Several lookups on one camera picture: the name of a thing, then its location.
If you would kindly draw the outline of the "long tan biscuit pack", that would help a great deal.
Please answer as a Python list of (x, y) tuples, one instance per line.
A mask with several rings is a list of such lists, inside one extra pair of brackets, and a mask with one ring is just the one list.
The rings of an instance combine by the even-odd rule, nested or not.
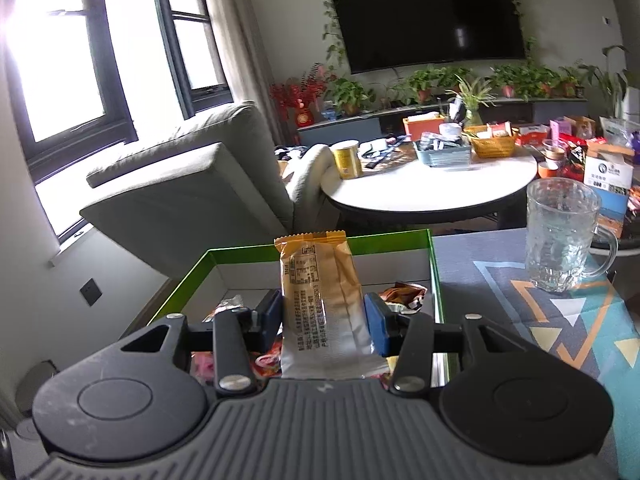
[[(277, 238), (274, 246), (285, 262), (303, 252), (319, 259), (324, 272), (352, 265), (342, 244), (343, 231), (304, 233)], [(282, 376), (288, 379), (358, 379), (388, 371), (368, 331), (359, 283), (340, 281), (299, 285), (283, 280)]]

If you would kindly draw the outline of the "blue plastic basket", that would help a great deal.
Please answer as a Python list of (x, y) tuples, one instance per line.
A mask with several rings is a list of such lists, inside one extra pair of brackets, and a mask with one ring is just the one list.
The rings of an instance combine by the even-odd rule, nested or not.
[(416, 157), (422, 164), (437, 168), (469, 165), (471, 144), (462, 138), (448, 141), (434, 134), (413, 143)]

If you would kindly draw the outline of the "spider plant in vase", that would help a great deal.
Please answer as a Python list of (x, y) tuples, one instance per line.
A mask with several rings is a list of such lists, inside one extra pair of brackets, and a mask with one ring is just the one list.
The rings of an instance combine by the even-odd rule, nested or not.
[(465, 127), (480, 126), (480, 108), (494, 105), (491, 82), (479, 76), (472, 80), (457, 75), (457, 88), (448, 90), (454, 99), (449, 103), (448, 118)]

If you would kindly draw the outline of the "clear glass mug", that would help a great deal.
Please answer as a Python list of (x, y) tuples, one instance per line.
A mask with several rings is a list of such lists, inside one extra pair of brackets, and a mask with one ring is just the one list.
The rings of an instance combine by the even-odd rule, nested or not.
[[(585, 280), (607, 274), (617, 257), (616, 235), (600, 226), (602, 200), (593, 188), (567, 178), (538, 179), (526, 188), (525, 269), (546, 292), (567, 292)], [(587, 268), (592, 241), (608, 244), (597, 268)]]

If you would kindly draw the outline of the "yellow canister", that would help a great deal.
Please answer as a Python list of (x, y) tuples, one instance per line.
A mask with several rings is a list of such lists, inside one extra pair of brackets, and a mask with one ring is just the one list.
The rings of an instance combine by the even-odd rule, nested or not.
[(331, 145), (338, 172), (343, 180), (359, 178), (362, 175), (358, 148), (357, 140), (346, 140)]

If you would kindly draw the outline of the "yellow wicker basket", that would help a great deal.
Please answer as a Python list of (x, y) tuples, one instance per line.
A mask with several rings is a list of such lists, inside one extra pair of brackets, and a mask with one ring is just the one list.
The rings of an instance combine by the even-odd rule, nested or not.
[(484, 126), (474, 126), (465, 128), (463, 134), (478, 158), (506, 158), (515, 152), (515, 138), (505, 132), (496, 136)]

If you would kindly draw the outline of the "red flower decoration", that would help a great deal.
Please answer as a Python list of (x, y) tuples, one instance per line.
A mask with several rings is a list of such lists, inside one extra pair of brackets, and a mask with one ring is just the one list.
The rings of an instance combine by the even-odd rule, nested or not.
[(335, 75), (326, 66), (316, 63), (299, 78), (288, 78), (282, 84), (272, 84), (269, 93), (277, 105), (280, 118), (290, 120), (290, 112), (297, 128), (314, 124), (311, 107), (318, 106), (319, 100), (326, 94)]

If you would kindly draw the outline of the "dark window frame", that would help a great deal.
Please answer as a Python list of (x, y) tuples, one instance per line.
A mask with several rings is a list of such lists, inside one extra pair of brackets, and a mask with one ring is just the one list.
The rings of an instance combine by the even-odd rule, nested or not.
[(232, 101), (206, 0), (1, 0), (18, 140), (55, 237), (85, 227), (91, 170)]

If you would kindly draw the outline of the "round white coffee table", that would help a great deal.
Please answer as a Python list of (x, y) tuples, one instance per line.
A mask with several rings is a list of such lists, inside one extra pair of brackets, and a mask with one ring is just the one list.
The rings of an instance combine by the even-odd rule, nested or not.
[(537, 162), (525, 148), (498, 159), (432, 168), (411, 153), (408, 162), (344, 180), (326, 170), (321, 189), (346, 216), (393, 224), (436, 224), (503, 212), (525, 200)]

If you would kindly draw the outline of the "blue white carton box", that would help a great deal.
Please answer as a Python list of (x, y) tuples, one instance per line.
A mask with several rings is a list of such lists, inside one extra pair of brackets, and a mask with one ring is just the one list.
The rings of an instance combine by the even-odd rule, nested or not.
[(598, 223), (621, 238), (634, 178), (634, 150), (609, 143), (589, 142), (582, 182), (598, 194)]

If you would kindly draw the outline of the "brown white snack bag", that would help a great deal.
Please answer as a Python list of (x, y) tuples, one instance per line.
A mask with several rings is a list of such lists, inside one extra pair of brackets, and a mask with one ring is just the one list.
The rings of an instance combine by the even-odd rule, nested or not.
[(392, 287), (380, 292), (380, 297), (394, 308), (400, 310), (420, 310), (424, 304), (428, 289), (419, 284), (396, 282)]

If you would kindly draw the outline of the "green cardboard box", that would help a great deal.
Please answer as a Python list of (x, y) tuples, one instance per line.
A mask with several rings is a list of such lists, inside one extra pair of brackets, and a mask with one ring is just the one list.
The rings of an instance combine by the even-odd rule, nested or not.
[(303, 255), (280, 261), (273, 245), (211, 249), (152, 317), (184, 314), (201, 321), (219, 301), (240, 295), (254, 307), (268, 289), (280, 289), (283, 280), (299, 285), (319, 282), (359, 283), (363, 292), (382, 292), (395, 283), (421, 284), (431, 297), (424, 310), (442, 322), (439, 276), (431, 233), (427, 230), (354, 236), (342, 244), (352, 254), (352, 265), (344, 269), (332, 264), (324, 272), (319, 259), (308, 250)]

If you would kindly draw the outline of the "black wall television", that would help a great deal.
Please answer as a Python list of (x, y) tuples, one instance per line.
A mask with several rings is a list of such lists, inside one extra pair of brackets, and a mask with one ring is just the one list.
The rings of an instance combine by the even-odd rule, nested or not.
[(514, 0), (331, 0), (354, 74), (526, 57)]

